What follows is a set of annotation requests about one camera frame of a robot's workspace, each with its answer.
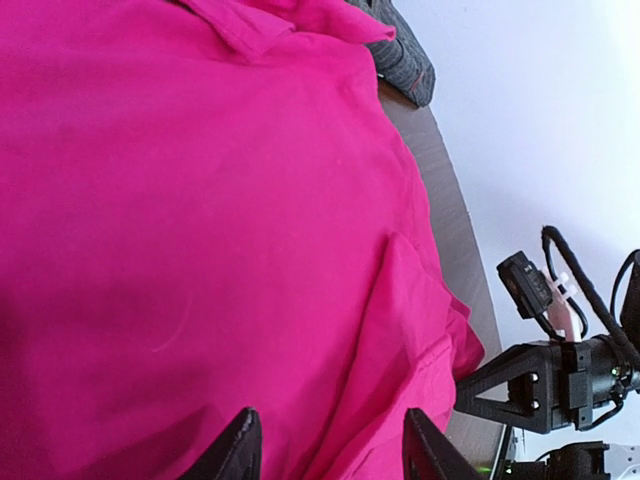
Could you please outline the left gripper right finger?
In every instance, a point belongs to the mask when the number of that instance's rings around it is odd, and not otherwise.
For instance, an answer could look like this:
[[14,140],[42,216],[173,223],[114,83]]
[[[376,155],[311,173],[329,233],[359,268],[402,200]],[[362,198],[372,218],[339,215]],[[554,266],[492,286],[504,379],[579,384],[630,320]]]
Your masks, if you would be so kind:
[[404,416],[402,466],[405,480],[483,478],[419,408],[409,408]]

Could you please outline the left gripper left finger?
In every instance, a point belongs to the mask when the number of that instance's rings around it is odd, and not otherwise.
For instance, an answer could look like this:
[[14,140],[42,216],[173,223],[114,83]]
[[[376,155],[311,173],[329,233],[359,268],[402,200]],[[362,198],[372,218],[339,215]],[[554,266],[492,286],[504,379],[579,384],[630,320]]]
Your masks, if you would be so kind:
[[187,470],[188,479],[258,480],[263,432],[258,412],[243,408]]

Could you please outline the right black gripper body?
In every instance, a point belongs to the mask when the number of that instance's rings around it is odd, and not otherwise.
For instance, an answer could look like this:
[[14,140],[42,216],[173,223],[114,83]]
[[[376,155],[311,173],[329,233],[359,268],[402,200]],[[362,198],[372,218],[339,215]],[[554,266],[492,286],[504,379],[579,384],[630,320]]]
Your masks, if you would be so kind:
[[627,396],[639,391],[639,369],[609,335],[553,343],[550,349],[551,384],[541,401],[548,407],[544,433],[592,430],[620,413]]

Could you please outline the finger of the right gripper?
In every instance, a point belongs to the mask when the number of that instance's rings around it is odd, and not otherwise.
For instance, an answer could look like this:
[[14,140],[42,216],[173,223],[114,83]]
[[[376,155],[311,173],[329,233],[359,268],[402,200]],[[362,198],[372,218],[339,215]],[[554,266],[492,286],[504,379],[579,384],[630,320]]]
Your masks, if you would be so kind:
[[507,349],[456,383],[460,413],[534,433],[552,430],[553,351],[548,344]]

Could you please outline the red garment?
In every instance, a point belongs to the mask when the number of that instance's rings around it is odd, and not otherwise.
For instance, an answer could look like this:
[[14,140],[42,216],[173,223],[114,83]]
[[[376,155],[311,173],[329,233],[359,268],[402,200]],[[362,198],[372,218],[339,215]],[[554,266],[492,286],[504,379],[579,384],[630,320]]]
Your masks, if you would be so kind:
[[344,1],[1,5],[1,475],[399,479],[483,356]]

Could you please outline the black pinstriped shirt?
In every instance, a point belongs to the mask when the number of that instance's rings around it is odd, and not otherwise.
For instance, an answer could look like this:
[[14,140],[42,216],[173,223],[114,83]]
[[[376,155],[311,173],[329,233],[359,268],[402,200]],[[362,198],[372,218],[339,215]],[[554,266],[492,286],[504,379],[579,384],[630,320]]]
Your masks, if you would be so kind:
[[395,29],[392,40],[367,44],[376,71],[416,107],[427,107],[435,91],[435,69],[413,30],[393,2],[349,1],[349,4]]

